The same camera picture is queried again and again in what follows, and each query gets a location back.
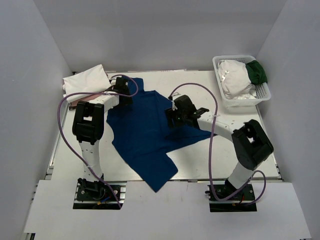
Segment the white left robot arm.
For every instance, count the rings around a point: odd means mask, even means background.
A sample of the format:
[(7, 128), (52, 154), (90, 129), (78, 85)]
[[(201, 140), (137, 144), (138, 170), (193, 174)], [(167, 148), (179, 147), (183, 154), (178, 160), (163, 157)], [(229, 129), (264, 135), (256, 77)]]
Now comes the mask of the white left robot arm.
[(129, 79), (118, 76), (115, 83), (103, 93), (90, 100), (77, 103), (72, 125), (84, 159), (83, 178), (87, 181), (99, 181), (103, 172), (100, 165), (100, 139), (104, 134), (105, 113), (117, 107), (132, 104)]

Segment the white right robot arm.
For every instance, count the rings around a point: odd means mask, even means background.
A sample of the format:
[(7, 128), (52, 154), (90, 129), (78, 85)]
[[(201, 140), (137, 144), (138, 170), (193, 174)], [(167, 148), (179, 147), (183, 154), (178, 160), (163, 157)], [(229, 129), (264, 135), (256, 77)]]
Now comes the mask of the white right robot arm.
[(172, 107), (164, 112), (170, 128), (189, 126), (233, 143), (238, 163), (225, 181), (226, 195), (233, 200), (243, 195), (245, 182), (274, 152), (271, 141), (257, 120), (241, 123), (223, 118), (204, 107), (197, 109), (187, 95), (173, 100)]

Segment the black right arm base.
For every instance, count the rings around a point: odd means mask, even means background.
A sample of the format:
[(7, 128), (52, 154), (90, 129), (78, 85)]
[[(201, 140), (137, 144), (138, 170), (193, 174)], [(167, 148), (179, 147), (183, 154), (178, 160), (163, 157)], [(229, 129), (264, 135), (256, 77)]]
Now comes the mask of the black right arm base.
[(211, 213), (245, 213), (256, 212), (256, 203), (249, 204), (256, 199), (253, 186), (248, 184), (244, 189), (226, 201), (217, 201), (212, 193), (211, 186), (207, 186), (205, 195), (209, 201)]

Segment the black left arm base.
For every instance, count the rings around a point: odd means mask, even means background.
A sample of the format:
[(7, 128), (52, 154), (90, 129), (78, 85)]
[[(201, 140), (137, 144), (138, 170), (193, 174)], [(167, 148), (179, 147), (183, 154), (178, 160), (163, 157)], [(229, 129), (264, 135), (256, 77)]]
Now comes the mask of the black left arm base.
[(112, 184), (110, 189), (100, 181), (77, 180), (73, 209), (74, 210), (120, 210), (125, 201), (126, 186), (124, 183)]

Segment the blue t shirt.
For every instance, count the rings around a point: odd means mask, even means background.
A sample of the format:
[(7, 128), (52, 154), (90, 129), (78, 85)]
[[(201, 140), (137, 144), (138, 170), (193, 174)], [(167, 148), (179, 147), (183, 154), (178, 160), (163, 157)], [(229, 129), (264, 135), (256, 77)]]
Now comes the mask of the blue t shirt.
[(128, 84), (132, 104), (116, 106), (107, 113), (113, 146), (123, 160), (158, 192), (178, 169), (168, 153), (208, 139), (209, 131), (184, 125), (170, 129), (165, 110), (169, 99), (155, 90), (146, 91), (141, 78)]

